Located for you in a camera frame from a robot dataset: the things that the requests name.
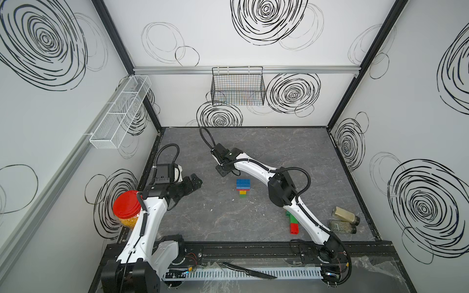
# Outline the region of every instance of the glass jar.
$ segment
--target glass jar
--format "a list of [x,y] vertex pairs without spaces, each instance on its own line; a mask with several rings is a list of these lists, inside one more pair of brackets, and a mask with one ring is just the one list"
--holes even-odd
[[113,204],[114,215],[122,225],[133,229],[140,213],[140,203],[137,200],[137,191],[130,190],[121,194]]

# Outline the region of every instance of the aluminum rail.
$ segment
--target aluminum rail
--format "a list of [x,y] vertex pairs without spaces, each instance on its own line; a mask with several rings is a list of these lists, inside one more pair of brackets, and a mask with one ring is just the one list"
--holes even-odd
[[[136,75],[173,75],[173,74],[260,74],[259,66],[139,66],[134,68]],[[325,74],[346,73],[359,74],[360,67],[345,66],[264,66],[264,74]]]

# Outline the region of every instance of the red jar lid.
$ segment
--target red jar lid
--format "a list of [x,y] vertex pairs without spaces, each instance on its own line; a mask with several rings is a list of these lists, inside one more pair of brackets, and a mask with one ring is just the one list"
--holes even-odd
[[113,205],[113,212],[121,219],[133,218],[140,212],[141,206],[137,200],[137,191],[130,190],[121,194]]

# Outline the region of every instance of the yellow food in jar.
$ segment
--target yellow food in jar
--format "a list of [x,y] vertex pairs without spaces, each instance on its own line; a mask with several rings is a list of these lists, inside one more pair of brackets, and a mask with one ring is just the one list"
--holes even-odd
[[129,219],[121,219],[121,218],[118,218],[118,219],[120,220],[122,225],[126,226],[127,228],[133,229],[135,227],[135,224],[137,223],[138,215]]

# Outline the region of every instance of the black frame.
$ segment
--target black frame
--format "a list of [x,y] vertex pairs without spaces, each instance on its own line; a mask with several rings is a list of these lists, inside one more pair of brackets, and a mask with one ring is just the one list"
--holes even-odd
[[[101,272],[107,261],[115,260],[125,247],[125,242],[108,244],[99,262],[88,293],[95,293],[101,280]],[[362,256],[391,257],[399,273],[404,277],[411,293],[416,293],[402,262],[390,241],[346,241],[344,242],[352,258]],[[304,255],[300,242],[216,242],[216,241],[187,241],[184,242],[188,251],[200,251],[200,263],[238,258],[283,258],[303,261]]]
[[[122,42],[122,39],[119,36],[119,33],[117,32],[116,26],[114,25],[114,22],[111,18],[111,15],[109,14],[109,11],[107,10],[106,5],[104,4],[104,1],[103,0],[91,0],[91,2],[93,3],[96,9],[96,12],[98,13],[99,18],[101,19],[101,22],[103,23],[104,28],[106,29],[117,51],[117,54],[121,58],[121,61],[125,69],[127,70],[127,73],[130,75],[133,75],[134,63],[130,59],[129,53],[125,49],[124,43]],[[155,109],[153,109],[153,106],[151,105],[147,97],[145,97],[145,99],[143,100],[143,104],[156,130],[158,132],[161,132],[163,128],[161,127],[158,117],[156,116]]]
[[337,120],[339,119],[340,115],[344,111],[345,106],[347,106],[349,100],[352,98],[353,94],[355,93],[355,90],[357,89],[358,85],[360,84],[362,79],[365,77],[365,74],[368,71],[368,68],[370,68],[371,63],[373,62],[373,59],[375,58],[376,54],[379,52],[381,45],[386,40],[387,35],[389,34],[394,24],[396,23],[397,19],[401,15],[401,12],[404,10],[405,6],[407,5],[407,2],[408,0],[396,0],[396,2],[394,2],[393,7],[389,11],[389,14],[384,20],[383,25],[381,26],[378,34],[376,35],[373,43],[371,44],[370,49],[366,53],[362,64],[360,65],[361,67],[360,73],[358,74],[356,78],[352,80],[352,82],[348,86],[347,90],[345,91],[344,96],[342,97],[342,100],[340,100],[339,105],[335,109],[335,112],[332,115],[331,120],[327,124],[327,130],[329,132],[331,132],[332,127],[334,127],[335,123],[337,123]]
[[[109,34],[109,37],[111,41],[113,42],[114,47],[116,48],[116,51],[119,55],[119,57],[122,60],[122,63],[124,67],[127,70],[127,73],[129,74],[134,74],[134,65],[132,60],[130,59],[130,56],[128,52],[125,49],[125,46],[121,40],[121,37],[119,36],[119,33],[112,21],[112,18],[109,14],[109,11],[106,8],[106,5],[104,4],[103,0],[91,0],[99,17],[101,18],[101,21]],[[393,7],[391,8],[391,11],[389,12],[388,16],[386,17],[385,22],[381,26],[381,29],[376,36],[375,40],[373,41],[369,51],[367,52],[362,64],[361,64],[361,70],[360,74],[353,79],[353,81],[350,83],[349,87],[347,88],[347,91],[345,92],[342,100],[340,101],[337,109],[335,110],[331,120],[329,121],[328,125],[325,127],[331,140],[334,145],[334,148],[336,150],[336,153],[340,159],[340,162],[342,163],[342,167],[344,169],[344,172],[346,173],[348,180],[350,182],[350,185],[358,199],[358,202],[360,204],[360,207],[362,208],[363,213],[365,214],[365,219],[370,226],[371,232],[373,233],[373,236],[375,237],[376,241],[356,241],[356,242],[344,242],[344,244],[348,247],[348,251],[351,254],[352,257],[360,257],[364,255],[380,255],[380,256],[390,256],[395,260],[395,263],[398,266],[398,269],[400,270],[400,273],[402,276],[405,278],[406,283],[408,285],[409,290],[412,293],[415,293],[416,290],[412,284],[412,281],[410,280],[404,266],[402,265],[402,262],[397,255],[397,252],[394,249],[394,246],[392,245],[392,242],[390,241],[383,241],[378,233],[378,230],[376,229],[376,226],[371,219],[371,216],[368,212],[368,209],[366,208],[366,205],[360,195],[360,192],[352,178],[352,175],[345,165],[345,162],[343,160],[343,157],[340,153],[340,151],[337,149],[337,146],[335,145],[335,142],[333,140],[333,137],[331,135],[331,130],[337,120],[339,119],[340,115],[342,114],[343,110],[345,109],[345,106],[349,102],[350,98],[352,97],[353,93],[357,89],[360,81],[363,79],[365,76],[368,68],[370,67],[374,56],[378,53],[381,45],[385,41],[387,35],[389,34],[391,28],[394,26],[395,22],[397,21],[399,15],[405,8],[408,0],[396,0]],[[139,181],[138,184],[138,190],[142,190],[148,180],[148,177],[151,172],[151,167],[152,163],[154,161],[156,152],[158,150],[159,144],[161,142],[162,136],[164,134],[164,128],[161,126],[155,111],[150,104],[150,101],[148,98],[144,99],[144,106],[147,110],[147,112],[150,115],[150,118],[158,131],[158,135],[155,139],[155,143],[153,145],[153,148],[149,154],[148,161],[145,165],[144,172],[142,174],[142,177]],[[101,271],[106,264],[106,262],[110,259],[115,259],[117,256],[121,253],[123,250],[123,247],[125,246],[125,241],[127,238],[127,235],[129,233],[129,229],[125,228],[122,229],[121,234],[118,238],[118,242],[115,244],[109,244],[106,247],[106,250],[103,254],[103,257],[101,259],[101,262],[99,264],[99,267],[96,271],[95,277],[93,279],[93,282],[90,286],[90,293],[94,293],[96,291],[96,288],[98,286],[98,283],[100,281],[100,275]],[[265,258],[273,258],[273,257],[285,257],[285,254],[289,255],[290,257],[293,258],[298,258],[301,260],[301,253],[295,253],[295,252],[286,252],[287,248],[289,251],[291,251],[292,247],[292,242],[259,242],[259,241],[253,241],[253,242],[206,242],[206,241],[195,241],[195,242],[185,242],[186,245],[188,246],[197,246],[197,247],[203,247],[203,250],[205,253],[203,253],[203,259],[220,259],[222,257],[229,257],[229,258],[239,258],[239,257],[252,257],[254,254],[259,253],[259,249],[265,250],[265,255],[262,255]]]

